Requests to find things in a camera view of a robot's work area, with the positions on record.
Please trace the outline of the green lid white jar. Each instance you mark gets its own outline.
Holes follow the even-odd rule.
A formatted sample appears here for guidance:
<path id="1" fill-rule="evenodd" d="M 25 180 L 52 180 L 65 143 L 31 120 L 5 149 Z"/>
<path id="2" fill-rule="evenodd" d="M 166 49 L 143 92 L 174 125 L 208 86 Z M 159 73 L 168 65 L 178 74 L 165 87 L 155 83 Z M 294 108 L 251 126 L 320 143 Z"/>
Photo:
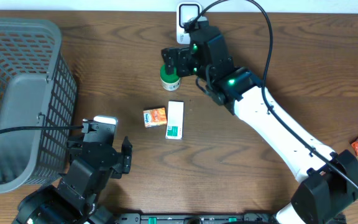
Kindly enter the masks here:
<path id="1" fill-rule="evenodd" d="M 167 73 L 166 68 L 166 65 L 162 65 L 160 69 L 160 79 L 162 86 L 167 91 L 175 91 L 181 84 L 181 78 L 177 75 L 176 67 L 173 67 L 173 72 L 170 74 Z"/>

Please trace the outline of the orange tissue pack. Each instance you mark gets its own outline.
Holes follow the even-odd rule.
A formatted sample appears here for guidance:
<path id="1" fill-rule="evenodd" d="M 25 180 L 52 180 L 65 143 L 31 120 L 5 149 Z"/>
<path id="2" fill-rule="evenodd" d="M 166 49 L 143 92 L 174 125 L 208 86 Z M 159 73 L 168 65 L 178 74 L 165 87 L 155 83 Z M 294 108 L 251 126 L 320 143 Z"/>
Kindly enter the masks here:
<path id="1" fill-rule="evenodd" d="M 165 108 L 155 108 L 143 110 L 144 125 L 146 128 L 162 126 L 167 124 L 167 115 Z"/>

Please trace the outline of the white green medicine box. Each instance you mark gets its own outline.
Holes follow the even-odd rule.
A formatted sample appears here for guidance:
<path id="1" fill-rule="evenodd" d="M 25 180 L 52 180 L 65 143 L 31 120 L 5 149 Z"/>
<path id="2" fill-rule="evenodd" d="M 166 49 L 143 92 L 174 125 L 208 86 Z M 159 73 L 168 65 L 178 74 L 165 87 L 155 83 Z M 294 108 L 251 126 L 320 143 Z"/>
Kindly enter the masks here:
<path id="1" fill-rule="evenodd" d="M 184 102 L 169 101 L 167 114 L 167 139 L 181 140 L 183 137 Z"/>

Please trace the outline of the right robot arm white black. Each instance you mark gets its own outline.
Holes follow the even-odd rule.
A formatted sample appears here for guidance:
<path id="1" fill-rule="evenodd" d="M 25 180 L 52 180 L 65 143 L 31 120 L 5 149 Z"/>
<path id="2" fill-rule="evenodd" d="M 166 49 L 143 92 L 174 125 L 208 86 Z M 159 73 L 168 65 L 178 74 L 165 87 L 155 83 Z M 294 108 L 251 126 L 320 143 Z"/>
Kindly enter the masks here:
<path id="1" fill-rule="evenodd" d="M 190 43 L 161 51 L 161 73 L 194 75 L 202 91 L 251 126 L 284 160 L 299 186 L 277 212 L 279 223 L 329 223 L 358 199 L 358 160 L 336 153 L 300 126 L 272 97 L 265 82 L 234 65 L 221 31 L 207 21 L 187 26 Z"/>

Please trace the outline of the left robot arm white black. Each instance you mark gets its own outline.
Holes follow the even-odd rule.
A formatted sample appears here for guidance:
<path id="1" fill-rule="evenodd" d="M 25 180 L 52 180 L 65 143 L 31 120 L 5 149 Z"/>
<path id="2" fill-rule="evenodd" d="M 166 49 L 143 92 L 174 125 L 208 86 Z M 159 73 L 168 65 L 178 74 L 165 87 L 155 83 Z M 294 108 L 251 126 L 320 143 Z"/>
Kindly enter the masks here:
<path id="1" fill-rule="evenodd" d="M 81 134 L 67 141 L 67 173 L 61 175 L 57 186 L 44 185 L 24 198 L 13 222 L 116 223 L 116 217 L 98 205 L 109 180 L 120 179 L 131 170 L 129 140 L 123 140 L 121 151 L 112 146 L 116 125 L 117 118 L 110 116 L 84 120 Z"/>

